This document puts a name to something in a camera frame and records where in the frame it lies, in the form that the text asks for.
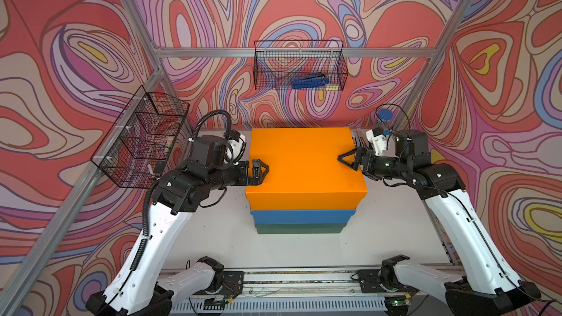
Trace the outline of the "orange shoebox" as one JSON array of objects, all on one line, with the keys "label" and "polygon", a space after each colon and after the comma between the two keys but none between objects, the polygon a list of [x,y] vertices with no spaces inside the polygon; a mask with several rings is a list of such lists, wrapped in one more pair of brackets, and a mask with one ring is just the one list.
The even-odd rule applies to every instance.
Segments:
[{"label": "orange shoebox", "polygon": [[253,211],[353,210],[367,194],[363,175],[338,161],[354,148],[348,128],[254,129],[250,159],[269,166],[263,184],[247,187]]}]

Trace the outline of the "blue shoebox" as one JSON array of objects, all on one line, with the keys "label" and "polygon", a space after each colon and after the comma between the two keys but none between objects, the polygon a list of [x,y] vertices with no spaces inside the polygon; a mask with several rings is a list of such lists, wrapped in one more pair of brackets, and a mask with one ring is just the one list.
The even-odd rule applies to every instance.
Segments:
[{"label": "blue shoebox", "polygon": [[356,209],[251,210],[257,225],[346,225]]}]

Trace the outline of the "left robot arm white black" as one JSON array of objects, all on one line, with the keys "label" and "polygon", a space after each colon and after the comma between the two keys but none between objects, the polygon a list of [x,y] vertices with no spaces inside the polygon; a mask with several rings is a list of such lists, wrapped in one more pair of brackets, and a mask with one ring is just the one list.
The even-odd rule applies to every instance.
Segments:
[{"label": "left robot arm white black", "polygon": [[224,266],[210,257],[167,279],[160,279],[172,246],[213,190],[259,186],[269,166],[242,160],[241,140],[228,111],[204,115],[190,139],[188,158],[161,175],[143,199],[142,229],[133,251],[110,285],[92,294],[86,308],[94,315],[169,315],[175,304],[200,291],[222,288]]}]

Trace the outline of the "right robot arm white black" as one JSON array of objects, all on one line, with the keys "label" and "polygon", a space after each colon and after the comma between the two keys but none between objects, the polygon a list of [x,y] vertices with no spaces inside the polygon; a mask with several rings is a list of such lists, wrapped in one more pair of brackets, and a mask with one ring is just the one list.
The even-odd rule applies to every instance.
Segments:
[{"label": "right robot arm white black", "polygon": [[394,133],[393,157],[383,155],[384,135],[378,130],[368,134],[370,147],[358,146],[340,154],[338,161],[368,178],[396,180],[398,186],[414,189],[445,229],[465,271],[447,275],[396,255],[382,262],[382,289],[416,288],[445,303],[454,315],[504,315],[540,300],[536,284],[522,279],[496,247],[459,173],[449,164],[432,161],[426,133]]}]

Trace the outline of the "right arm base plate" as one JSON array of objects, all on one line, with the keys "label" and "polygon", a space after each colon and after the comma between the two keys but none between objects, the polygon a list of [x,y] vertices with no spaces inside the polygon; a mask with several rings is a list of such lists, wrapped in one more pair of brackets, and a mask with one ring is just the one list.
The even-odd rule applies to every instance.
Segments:
[{"label": "right arm base plate", "polygon": [[385,287],[381,281],[380,269],[360,269],[351,275],[351,280],[359,283],[362,293],[402,293],[418,294],[419,290],[410,286]]}]

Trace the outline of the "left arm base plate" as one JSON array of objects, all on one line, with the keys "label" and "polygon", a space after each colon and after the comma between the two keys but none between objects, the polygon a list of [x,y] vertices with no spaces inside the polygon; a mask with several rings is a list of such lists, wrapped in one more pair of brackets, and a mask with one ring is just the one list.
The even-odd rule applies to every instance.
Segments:
[{"label": "left arm base plate", "polygon": [[243,291],[244,272],[226,271],[216,274],[207,288],[209,294],[221,294],[226,296],[238,296]]}]

